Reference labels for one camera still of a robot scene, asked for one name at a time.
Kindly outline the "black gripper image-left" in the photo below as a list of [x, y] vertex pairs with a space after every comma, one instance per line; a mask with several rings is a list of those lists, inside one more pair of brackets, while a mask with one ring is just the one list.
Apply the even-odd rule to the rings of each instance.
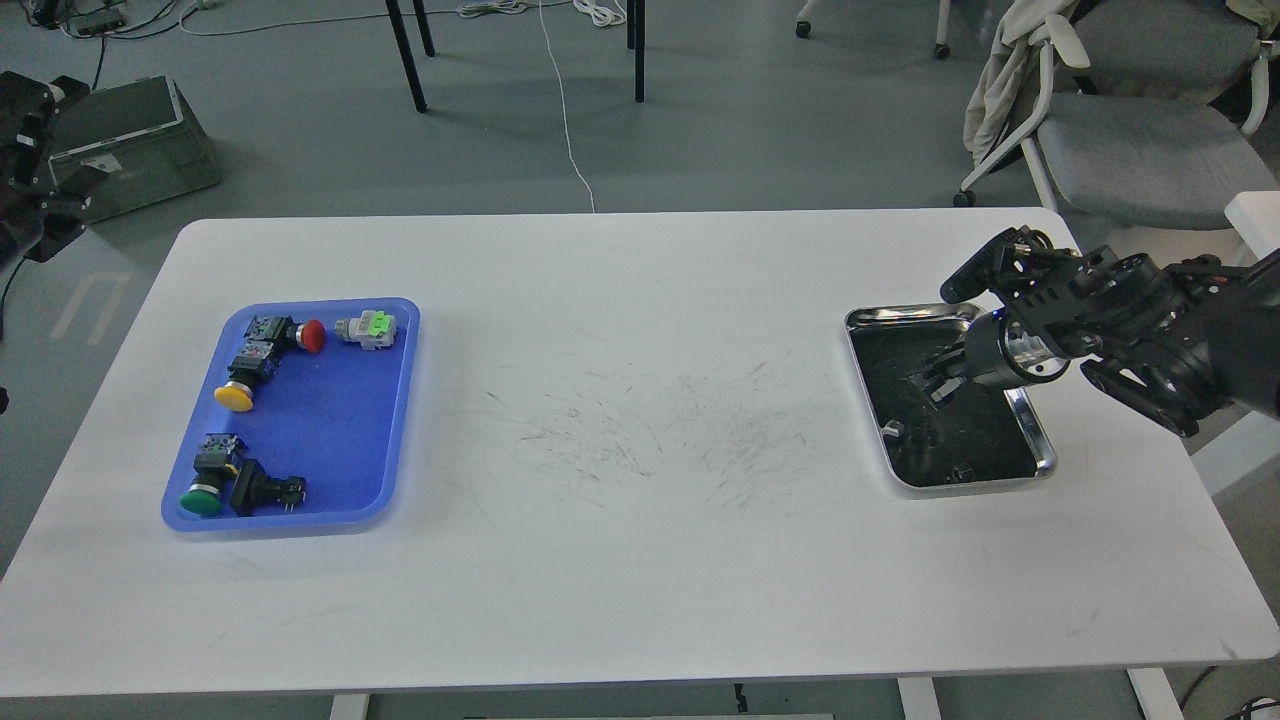
[[61, 114], [90, 96], [90, 86], [69, 76], [50, 83], [1, 73], [1, 263], [45, 263], [86, 229], [84, 214], [109, 172], [79, 164], [51, 190], [31, 188], [49, 159]]

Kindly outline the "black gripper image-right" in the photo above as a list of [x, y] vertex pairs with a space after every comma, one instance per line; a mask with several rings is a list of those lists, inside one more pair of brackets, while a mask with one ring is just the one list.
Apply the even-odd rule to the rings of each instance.
[[1052, 354], [1044, 341], [1009, 315], [983, 315], [964, 340], [925, 357], [906, 380], [928, 386], [933, 406], [947, 406], [970, 382], [1015, 389], [1056, 380], [1071, 361]]

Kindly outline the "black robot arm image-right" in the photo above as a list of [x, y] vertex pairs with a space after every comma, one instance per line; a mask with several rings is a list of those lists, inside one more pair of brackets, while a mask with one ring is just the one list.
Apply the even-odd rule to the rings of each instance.
[[911, 383], [933, 407], [966, 383], [1016, 389], [1073, 361], [1098, 391], [1188, 438], [1235, 404], [1277, 416], [1277, 255], [1158, 268], [1144, 254], [1080, 256], [993, 241], [942, 283], [951, 304], [986, 292], [997, 310], [925, 360]]

